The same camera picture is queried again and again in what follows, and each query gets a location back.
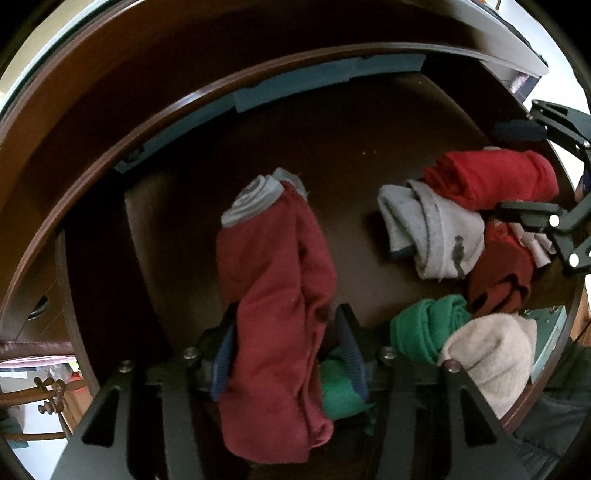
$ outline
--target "black metal bracket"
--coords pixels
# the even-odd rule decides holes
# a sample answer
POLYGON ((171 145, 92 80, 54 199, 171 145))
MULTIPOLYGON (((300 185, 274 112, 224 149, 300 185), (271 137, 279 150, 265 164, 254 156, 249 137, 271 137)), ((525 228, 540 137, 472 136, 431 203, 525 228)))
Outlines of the black metal bracket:
POLYGON ((583 161, 591 171, 591 116, 557 103, 533 100, 531 119, 547 131, 547 139, 583 161))
MULTIPOLYGON (((203 417, 193 411, 195 402, 211 401, 226 388, 235 355, 235 320, 234 305, 220 326, 204 333, 195 347, 162 364, 142 368, 132 361, 121 363, 74 431, 52 478, 245 479, 245 462, 231 476, 211 469, 209 455, 200 448, 200 435, 207 433, 203 417), (144 427, 143 433, 138 433, 138 425, 144 427), (152 458, 145 451, 143 436, 159 437, 161 457, 152 458)), ((446 362, 441 368, 412 362, 382 346, 346 304, 337 310, 337 328, 349 371, 357 375, 358 383, 366 382, 371 401, 380 395, 384 399, 379 402, 381 434, 373 442, 368 479, 416 478, 417 409, 425 400, 431 420, 422 435, 436 444, 429 450, 436 453, 428 458, 437 460, 433 462, 437 467, 430 467, 436 468, 435 476, 428 478, 526 478, 499 421, 458 362, 446 362)))
MULTIPOLYGON (((579 158, 591 173, 591 116, 556 103, 533 100, 529 121, 504 122, 496 129, 505 140, 520 140, 540 132, 579 158)), ((554 244, 563 265, 564 275, 591 273, 591 239, 575 246, 572 233, 591 218, 591 196, 587 195, 570 212, 554 203, 502 202, 496 215, 507 222, 520 223, 530 232, 545 233, 554 244)))

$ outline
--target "folded clothing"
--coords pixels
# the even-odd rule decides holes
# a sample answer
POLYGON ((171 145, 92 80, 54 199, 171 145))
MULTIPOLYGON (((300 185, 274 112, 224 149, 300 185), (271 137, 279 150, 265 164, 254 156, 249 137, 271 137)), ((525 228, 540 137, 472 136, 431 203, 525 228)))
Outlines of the folded clothing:
POLYGON ((475 317, 511 313, 530 296, 534 260, 498 220, 486 223, 485 249, 468 276, 468 303, 475 317))
POLYGON ((448 338, 437 364, 459 361, 500 419, 530 377, 536 333, 535 320, 503 313, 480 317, 448 338))
POLYGON ((345 419, 374 406, 365 403, 353 390, 353 385, 340 348, 333 350, 320 363, 322 409, 331 420, 345 419))
POLYGON ((273 204, 223 228, 217 267, 238 301, 238 353, 219 399, 228 449, 259 463, 306 462, 326 443, 316 353, 336 274, 320 227, 288 181, 273 204))
POLYGON ((554 169, 528 150, 449 152, 423 170, 425 182, 439 195, 468 210, 492 210, 499 202, 549 202, 558 195, 554 169))
POLYGON ((393 258, 415 253, 421 278, 464 278, 484 249, 484 222, 420 181, 384 185, 378 194, 393 258))
POLYGON ((468 320, 470 314, 461 295, 424 299, 392 319, 390 343, 411 360, 435 365, 446 340, 468 320))

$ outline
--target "light gray cloth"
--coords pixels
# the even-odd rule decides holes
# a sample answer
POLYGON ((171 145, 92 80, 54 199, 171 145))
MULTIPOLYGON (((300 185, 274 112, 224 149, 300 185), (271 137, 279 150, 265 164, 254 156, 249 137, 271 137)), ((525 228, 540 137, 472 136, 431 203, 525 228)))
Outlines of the light gray cloth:
POLYGON ((438 365, 454 358, 501 418, 519 398, 534 364, 537 324, 508 313, 469 321, 443 345, 438 365))
POLYGON ((283 168, 277 168, 273 175, 259 175, 238 194, 232 207, 222 214, 222 226, 229 228, 267 210, 285 190, 282 181, 290 182, 300 195, 308 199, 300 178, 283 168))
POLYGON ((393 258, 414 253, 421 278, 464 278, 484 250, 484 221, 422 181, 384 185, 378 206, 393 258))

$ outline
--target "green cloth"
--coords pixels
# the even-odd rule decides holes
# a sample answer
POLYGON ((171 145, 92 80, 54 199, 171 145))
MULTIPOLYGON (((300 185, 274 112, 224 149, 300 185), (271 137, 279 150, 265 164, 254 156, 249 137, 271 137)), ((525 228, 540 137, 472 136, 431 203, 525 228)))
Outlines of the green cloth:
POLYGON ((446 340, 468 320, 470 314, 461 295, 421 300, 390 322, 390 342, 411 360, 436 365, 446 340))
POLYGON ((340 349, 333 350, 320 363, 322 409, 331 420, 352 417, 374 406, 365 403, 353 390, 340 349))

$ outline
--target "bolt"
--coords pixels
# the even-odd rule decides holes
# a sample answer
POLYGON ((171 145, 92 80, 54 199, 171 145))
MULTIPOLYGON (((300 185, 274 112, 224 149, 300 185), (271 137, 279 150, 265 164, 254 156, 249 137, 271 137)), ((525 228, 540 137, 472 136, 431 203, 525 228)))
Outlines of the bolt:
POLYGON ((548 219, 548 221, 550 222, 550 225, 553 226, 554 228, 556 228, 560 225, 560 217, 556 214, 550 215, 550 218, 548 219))
POLYGON ((574 268, 578 264, 579 264, 579 256, 577 254, 571 254, 569 257, 569 265, 574 268))
POLYGON ((384 360, 394 360, 396 358, 396 350, 391 346, 383 346, 379 353, 384 360))
POLYGON ((197 348, 194 346, 188 346, 183 351, 183 358, 185 360, 193 360, 193 358, 197 358, 197 348))
POLYGON ((443 368, 451 374, 457 374, 462 369, 462 365, 454 358, 450 358, 443 362, 443 368))
POLYGON ((121 372, 122 374, 127 374, 127 373, 131 372, 133 367, 134 367, 133 360, 123 360, 119 366, 119 372, 121 372))

